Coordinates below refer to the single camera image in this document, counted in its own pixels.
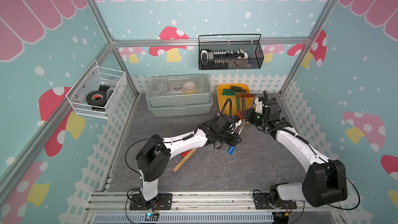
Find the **chrome tool blue handle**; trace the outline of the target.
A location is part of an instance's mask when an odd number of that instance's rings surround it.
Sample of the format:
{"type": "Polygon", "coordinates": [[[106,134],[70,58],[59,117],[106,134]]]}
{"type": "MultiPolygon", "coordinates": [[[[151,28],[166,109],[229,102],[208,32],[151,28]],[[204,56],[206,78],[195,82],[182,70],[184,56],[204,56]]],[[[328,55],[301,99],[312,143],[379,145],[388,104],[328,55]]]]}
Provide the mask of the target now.
{"type": "Polygon", "coordinates": [[[245,97],[245,99],[246,98],[251,99],[251,103],[247,107],[247,109],[238,113],[238,117],[240,118],[240,121],[237,123],[238,126],[234,129],[233,140],[232,140],[231,146],[228,149],[228,154],[232,154],[235,150],[235,147],[243,141],[240,134],[242,133],[244,126],[248,122],[248,118],[250,118],[252,113],[255,111],[255,108],[256,108],[255,102],[256,102],[256,99],[258,98],[255,94],[252,94],[249,92],[246,92],[246,93],[236,92],[235,94],[239,98],[241,98],[243,96],[243,97],[245,97]]]}

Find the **yellow plastic storage box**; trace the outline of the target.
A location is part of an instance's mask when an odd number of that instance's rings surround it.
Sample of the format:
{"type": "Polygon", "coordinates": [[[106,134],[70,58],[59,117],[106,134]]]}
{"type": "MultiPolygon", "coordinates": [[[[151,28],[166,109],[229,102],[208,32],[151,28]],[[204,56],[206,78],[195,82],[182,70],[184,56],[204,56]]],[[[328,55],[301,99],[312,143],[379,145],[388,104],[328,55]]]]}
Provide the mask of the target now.
{"type": "MultiPolygon", "coordinates": [[[[237,86],[237,87],[242,87],[246,90],[246,92],[250,92],[249,87],[246,84],[242,84],[242,83],[233,83],[233,84],[220,84],[217,86],[216,88],[216,93],[217,93],[217,98],[218,98],[218,105],[219,105],[219,110],[221,111],[223,109],[223,106],[225,104],[225,102],[228,99],[231,99],[232,101],[232,110],[231,113],[232,115],[236,115],[236,97],[235,96],[223,96],[221,95],[224,89],[230,89],[232,86],[237,86]]],[[[246,109],[247,107],[250,105],[251,103],[251,99],[246,98],[246,109]]]]}

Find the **black hoe red handle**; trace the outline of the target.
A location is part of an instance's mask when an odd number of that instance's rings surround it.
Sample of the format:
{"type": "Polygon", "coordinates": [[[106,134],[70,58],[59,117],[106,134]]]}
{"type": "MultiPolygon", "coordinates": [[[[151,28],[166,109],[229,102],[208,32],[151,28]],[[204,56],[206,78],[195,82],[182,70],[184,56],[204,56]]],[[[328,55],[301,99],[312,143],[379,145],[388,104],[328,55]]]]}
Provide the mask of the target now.
{"type": "MultiPolygon", "coordinates": [[[[239,93],[246,93],[246,90],[242,87],[232,86],[231,89],[239,93]]],[[[245,108],[246,108],[245,97],[242,96],[241,100],[239,100],[237,96],[237,111],[238,112],[244,111],[245,108]]]]}

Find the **wooden handle hammer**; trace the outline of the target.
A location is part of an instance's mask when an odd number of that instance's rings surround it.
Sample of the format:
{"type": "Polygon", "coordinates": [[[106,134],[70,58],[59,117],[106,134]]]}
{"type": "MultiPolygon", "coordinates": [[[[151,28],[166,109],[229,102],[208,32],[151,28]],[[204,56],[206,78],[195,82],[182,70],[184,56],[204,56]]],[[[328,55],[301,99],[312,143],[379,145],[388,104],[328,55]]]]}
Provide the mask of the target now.
{"type": "Polygon", "coordinates": [[[190,150],[177,165],[173,168],[174,172],[177,172],[187,161],[188,159],[198,150],[198,148],[194,148],[190,150]]]}

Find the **green hoe red handle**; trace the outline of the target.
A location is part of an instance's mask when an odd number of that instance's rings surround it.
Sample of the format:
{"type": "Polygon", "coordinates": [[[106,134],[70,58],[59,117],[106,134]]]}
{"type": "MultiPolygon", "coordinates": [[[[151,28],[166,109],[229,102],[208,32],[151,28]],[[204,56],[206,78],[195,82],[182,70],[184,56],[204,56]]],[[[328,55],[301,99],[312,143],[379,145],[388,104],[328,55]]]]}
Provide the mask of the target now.
{"type": "Polygon", "coordinates": [[[243,89],[241,87],[235,87],[232,86],[230,89],[224,89],[222,94],[223,96],[235,96],[236,97],[236,114],[240,113],[240,99],[239,97],[235,94],[236,92],[243,92],[243,89]]]}

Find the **black pick red handle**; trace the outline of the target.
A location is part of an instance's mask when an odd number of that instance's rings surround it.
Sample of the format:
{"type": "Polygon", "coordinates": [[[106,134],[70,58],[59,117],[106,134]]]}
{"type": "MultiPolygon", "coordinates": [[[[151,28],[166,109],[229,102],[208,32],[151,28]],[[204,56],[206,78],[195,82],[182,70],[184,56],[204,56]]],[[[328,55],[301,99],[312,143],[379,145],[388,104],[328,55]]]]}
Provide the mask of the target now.
{"type": "Polygon", "coordinates": [[[181,154],[181,157],[184,158],[189,152],[190,152],[190,150],[183,152],[183,153],[181,154]]]}

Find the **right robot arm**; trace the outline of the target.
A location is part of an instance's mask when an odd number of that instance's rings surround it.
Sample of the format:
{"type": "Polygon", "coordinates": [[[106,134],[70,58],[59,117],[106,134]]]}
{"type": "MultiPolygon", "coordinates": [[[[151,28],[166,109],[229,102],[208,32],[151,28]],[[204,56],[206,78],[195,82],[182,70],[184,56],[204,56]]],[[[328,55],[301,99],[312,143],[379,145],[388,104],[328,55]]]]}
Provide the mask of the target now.
{"type": "Polygon", "coordinates": [[[280,206],[290,201],[307,202],[313,207],[333,206],[348,198],[347,185],[351,184],[346,169],[339,160],[331,160],[301,137],[291,123],[280,116],[282,110],[275,98],[267,93],[255,97],[243,114],[244,119],[259,131],[269,134],[284,145],[304,168],[301,183],[280,183],[270,187],[269,201],[280,206]]]}

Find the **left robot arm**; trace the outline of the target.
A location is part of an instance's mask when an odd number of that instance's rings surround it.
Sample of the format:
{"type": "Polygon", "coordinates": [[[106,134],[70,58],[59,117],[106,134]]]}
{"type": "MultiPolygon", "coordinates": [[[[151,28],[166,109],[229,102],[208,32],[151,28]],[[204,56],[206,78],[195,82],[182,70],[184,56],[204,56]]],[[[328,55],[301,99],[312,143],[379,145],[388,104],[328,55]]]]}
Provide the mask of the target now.
{"type": "Polygon", "coordinates": [[[161,207],[161,194],[158,190],[158,180],[163,175],[169,161],[177,155],[196,148],[217,143],[235,147],[242,142],[241,130],[245,122],[238,116],[218,114],[215,118],[205,121],[191,132],[162,138],[154,135],[148,138],[146,144],[136,155],[141,186],[139,198],[131,203],[137,203],[144,209],[161,207]]]}

